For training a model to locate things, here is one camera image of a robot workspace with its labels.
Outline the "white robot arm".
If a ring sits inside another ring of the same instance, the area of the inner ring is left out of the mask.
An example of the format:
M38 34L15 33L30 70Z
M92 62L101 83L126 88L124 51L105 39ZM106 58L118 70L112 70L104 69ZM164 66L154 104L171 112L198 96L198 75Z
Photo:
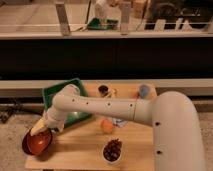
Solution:
M70 112L86 112L133 121L153 128L155 171L206 171L197 110L184 94L168 91L152 100L85 97L69 84L33 126L36 135L64 124Z

